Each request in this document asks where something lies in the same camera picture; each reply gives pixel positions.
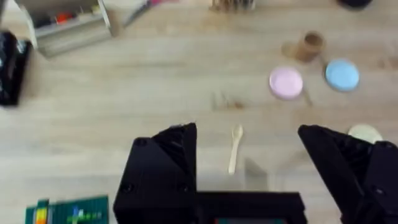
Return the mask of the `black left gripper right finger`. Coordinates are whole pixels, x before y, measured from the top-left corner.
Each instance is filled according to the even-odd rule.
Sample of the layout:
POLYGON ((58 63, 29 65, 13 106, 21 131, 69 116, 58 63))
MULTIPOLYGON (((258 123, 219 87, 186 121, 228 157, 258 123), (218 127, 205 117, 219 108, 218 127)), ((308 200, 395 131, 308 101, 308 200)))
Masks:
POLYGON ((397 146, 370 143, 318 125, 298 135, 349 224, 397 224, 397 146))

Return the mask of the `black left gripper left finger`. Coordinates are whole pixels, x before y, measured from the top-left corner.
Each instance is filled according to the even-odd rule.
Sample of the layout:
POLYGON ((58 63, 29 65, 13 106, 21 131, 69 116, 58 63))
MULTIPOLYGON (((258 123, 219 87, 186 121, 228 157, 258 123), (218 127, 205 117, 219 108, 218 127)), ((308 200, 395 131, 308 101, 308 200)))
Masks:
POLYGON ((118 223, 194 223, 197 126, 171 126, 133 141, 116 194, 118 223))

